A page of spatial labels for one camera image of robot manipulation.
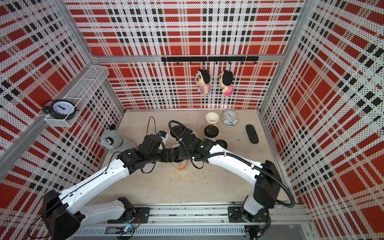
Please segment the black cup lid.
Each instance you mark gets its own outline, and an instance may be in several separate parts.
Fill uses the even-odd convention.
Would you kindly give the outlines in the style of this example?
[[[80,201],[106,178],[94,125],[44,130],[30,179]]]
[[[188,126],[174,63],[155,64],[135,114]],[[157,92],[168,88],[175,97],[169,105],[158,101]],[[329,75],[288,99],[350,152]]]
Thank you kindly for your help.
[[[173,138],[176,138],[177,136],[180,136],[180,134],[184,131],[184,128],[180,125],[175,125],[172,127],[172,131],[170,131],[170,134]]]

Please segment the paper milk tea cup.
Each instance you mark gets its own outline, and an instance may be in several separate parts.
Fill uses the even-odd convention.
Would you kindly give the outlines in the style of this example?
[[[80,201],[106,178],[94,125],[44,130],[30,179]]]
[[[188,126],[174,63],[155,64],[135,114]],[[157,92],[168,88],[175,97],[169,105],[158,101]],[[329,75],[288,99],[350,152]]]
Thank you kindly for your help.
[[[215,142],[217,140],[217,137],[214,137],[214,138],[206,137],[206,139]]]

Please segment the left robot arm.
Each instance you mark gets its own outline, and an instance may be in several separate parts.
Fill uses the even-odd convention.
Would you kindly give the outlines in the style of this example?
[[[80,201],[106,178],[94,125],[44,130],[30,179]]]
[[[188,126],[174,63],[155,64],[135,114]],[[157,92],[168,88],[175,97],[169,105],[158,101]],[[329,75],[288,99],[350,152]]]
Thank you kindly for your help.
[[[45,194],[42,220],[53,240],[66,240],[78,229],[103,221],[129,222],[136,216],[131,202],[120,197],[110,203],[88,206],[87,203],[115,182],[143,169],[147,164],[172,163],[179,148],[167,149],[164,138],[147,135],[137,148],[119,153],[105,168],[82,182],[58,193]]]

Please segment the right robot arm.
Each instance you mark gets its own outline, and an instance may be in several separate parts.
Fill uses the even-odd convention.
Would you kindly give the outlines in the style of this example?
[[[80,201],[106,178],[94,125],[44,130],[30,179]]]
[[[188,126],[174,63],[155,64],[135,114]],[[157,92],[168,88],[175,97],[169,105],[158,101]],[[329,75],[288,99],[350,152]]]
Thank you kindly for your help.
[[[246,197],[242,207],[242,218],[252,222],[261,211],[273,209],[275,204],[287,208],[295,206],[295,198],[290,189],[284,185],[276,166],[270,162],[255,162],[244,159],[227,151],[218,143],[204,139],[201,141],[189,129],[177,133],[170,128],[179,145],[179,160],[190,159],[192,163],[204,162],[222,167],[249,182],[254,192]]]

